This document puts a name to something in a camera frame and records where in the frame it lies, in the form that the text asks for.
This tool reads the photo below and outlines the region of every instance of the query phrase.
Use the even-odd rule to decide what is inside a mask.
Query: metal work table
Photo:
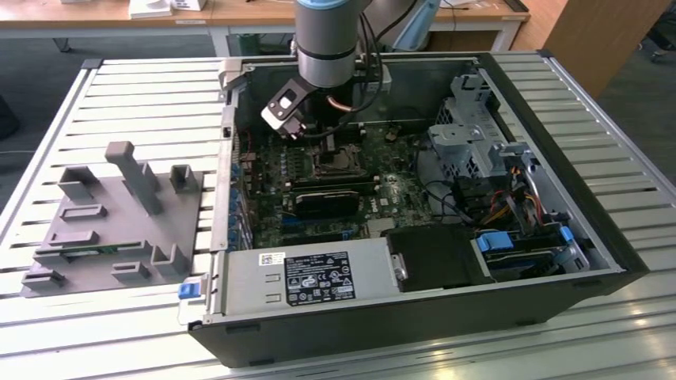
[[[554,59],[495,55],[651,272],[545,324],[303,363],[229,370],[179,325],[175,285],[25,299],[65,165],[118,175],[109,141],[154,173],[205,171],[193,274],[206,270],[221,125],[217,59],[105,61],[81,70],[0,216],[0,373],[29,378],[673,378],[676,191]]]

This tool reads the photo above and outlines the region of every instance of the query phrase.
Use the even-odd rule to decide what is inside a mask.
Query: green circuit board
[[[283,146],[270,139],[265,150],[255,154],[247,167],[247,198],[253,215],[254,248],[270,248],[309,242],[369,238],[373,231],[367,221],[390,219],[391,227],[418,226],[434,222],[422,185],[410,171],[417,135],[395,135],[395,127],[365,127],[358,143],[337,146],[350,152],[341,169],[313,164],[318,146]],[[358,157],[358,164],[350,162]],[[317,170],[330,169],[339,175],[359,174],[367,177],[373,191],[358,197],[358,210],[353,215],[318,220],[299,220],[293,214],[297,192],[287,191],[289,181],[317,176]]]

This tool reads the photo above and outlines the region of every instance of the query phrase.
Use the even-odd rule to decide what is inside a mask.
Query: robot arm
[[[298,105],[317,90],[337,88],[353,78],[359,14],[369,28],[373,26],[373,45],[382,42],[414,50],[422,44],[438,4],[439,0],[297,0],[299,78],[287,82],[262,109],[262,119],[271,129],[291,139],[302,136]]]

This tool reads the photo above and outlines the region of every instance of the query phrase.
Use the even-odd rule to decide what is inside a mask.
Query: white box
[[[170,16],[169,0],[129,0],[129,18]]]
[[[441,0],[439,8],[455,8],[467,2],[475,2],[475,0]]]
[[[174,10],[201,10],[206,0],[170,0],[170,7]]]

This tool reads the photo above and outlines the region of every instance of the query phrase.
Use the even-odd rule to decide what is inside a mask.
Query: warning label
[[[286,303],[290,306],[354,298],[346,252],[286,257]]]

